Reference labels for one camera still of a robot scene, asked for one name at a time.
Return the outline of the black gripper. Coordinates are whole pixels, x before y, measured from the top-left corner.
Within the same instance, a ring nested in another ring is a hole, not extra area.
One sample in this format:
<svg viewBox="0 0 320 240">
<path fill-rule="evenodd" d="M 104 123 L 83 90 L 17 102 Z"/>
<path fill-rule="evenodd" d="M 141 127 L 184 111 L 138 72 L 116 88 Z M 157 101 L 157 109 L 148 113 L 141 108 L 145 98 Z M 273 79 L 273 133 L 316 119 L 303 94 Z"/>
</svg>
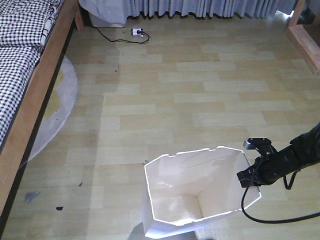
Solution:
<svg viewBox="0 0 320 240">
<path fill-rule="evenodd" d="M 253 165 L 236 175 L 243 188 L 269 186 L 280 178 L 286 188 L 291 188 L 297 172 L 298 159 L 290 148 L 285 148 L 257 157 Z"/>
</svg>

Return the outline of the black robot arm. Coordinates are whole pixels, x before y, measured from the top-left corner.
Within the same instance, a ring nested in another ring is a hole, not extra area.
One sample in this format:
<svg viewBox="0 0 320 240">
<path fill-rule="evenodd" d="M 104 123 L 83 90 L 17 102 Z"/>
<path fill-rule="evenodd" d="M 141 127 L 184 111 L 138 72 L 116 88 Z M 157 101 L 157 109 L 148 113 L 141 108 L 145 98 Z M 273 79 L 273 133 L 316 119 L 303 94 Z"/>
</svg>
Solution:
<svg viewBox="0 0 320 240">
<path fill-rule="evenodd" d="M 280 151 L 265 137 L 247 138 L 243 146 L 260 153 L 253 165 L 237 173 L 243 188 L 269 186 L 283 178 L 285 188 L 290 190 L 300 170 L 320 162 L 320 125 L 297 136 Z"/>
</svg>

